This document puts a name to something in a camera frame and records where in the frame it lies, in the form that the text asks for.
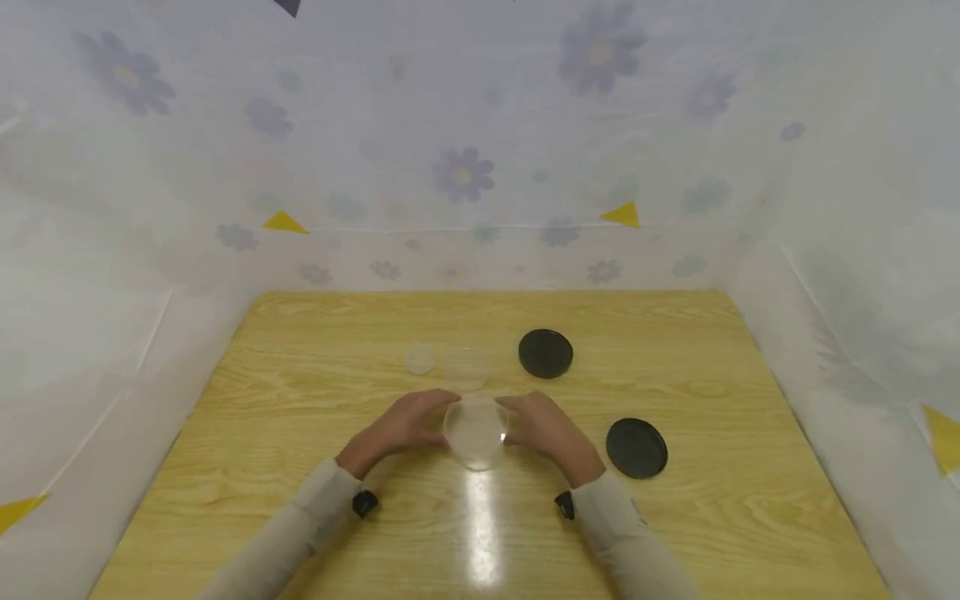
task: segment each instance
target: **dark triangle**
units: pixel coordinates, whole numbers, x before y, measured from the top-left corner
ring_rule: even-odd
[[[300,9],[300,0],[274,0],[274,2],[290,13],[290,16],[297,18],[297,11]]]

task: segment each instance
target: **petri dish lid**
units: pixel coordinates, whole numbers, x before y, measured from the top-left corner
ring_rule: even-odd
[[[559,377],[573,362],[573,346],[553,329],[534,329],[520,340],[520,364],[540,379]]]
[[[450,404],[444,416],[444,437],[450,451],[474,470],[493,466],[509,427],[506,410],[483,394],[464,396]]]
[[[490,379],[490,361],[475,348],[450,352],[444,366],[446,385],[456,392],[476,392]]]
[[[433,370],[437,359],[430,346],[414,346],[407,352],[404,362],[407,365],[407,371],[414,375],[424,375]]]
[[[666,441],[645,420],[621,419],[607,432],[607,456],[627,477],[649,479],[666,467]]]

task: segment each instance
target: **black round disc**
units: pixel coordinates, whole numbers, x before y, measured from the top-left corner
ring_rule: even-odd
[[[666,442],[647,421],[621,419],[607,432],[607,456],[627,477],[649,479],[666,467]]]
[[[534,329],[520,340],[520,364],[534,377],[559,377],[572,362],[573,346],[552,329]]]

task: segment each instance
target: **hand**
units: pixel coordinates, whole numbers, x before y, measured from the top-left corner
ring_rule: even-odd
[[[447,390],[425,390],[401,396],[366,429],[353,436],[335,459],[357,479],[363,479],[381,459],[425,445],[445,445],[444,434],[427,425],[435,409],[460,397]]]
[[[550,396],[531,392],[496,401],[522,417],[520,427],[507,433],[504,443],[529,447],[553,461],[571,488],[594,481],[607,470],[596,446]]]

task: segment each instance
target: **person's left hand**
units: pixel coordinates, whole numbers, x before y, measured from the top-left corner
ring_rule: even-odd
[[[337,464],[363,479],[381,459],[425,445],[445,445],[444,434],[430,429],[431,412],[460,399],[447,390],[424,390],[401,396],[366,429],[353,436],[337,456]]]

